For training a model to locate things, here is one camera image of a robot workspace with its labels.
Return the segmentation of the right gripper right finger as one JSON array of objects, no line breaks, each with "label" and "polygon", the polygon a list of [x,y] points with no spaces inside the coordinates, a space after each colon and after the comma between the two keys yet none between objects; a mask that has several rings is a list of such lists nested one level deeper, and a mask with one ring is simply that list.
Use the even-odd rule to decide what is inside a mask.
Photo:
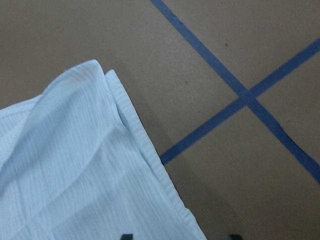
[{"label": "right gripper right finger", "polygon": [[240,234],[230,234],[229,240],[242,240],[242,236]]}]

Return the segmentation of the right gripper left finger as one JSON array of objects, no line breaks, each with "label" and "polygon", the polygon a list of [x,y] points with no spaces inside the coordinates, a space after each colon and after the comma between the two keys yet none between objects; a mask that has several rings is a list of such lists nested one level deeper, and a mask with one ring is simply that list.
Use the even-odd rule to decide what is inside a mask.
[{"label": "right gripper left finger", "polygon": [[122,234],[120,237],[120,240],[133,240],[133,234],[132,233]]}]

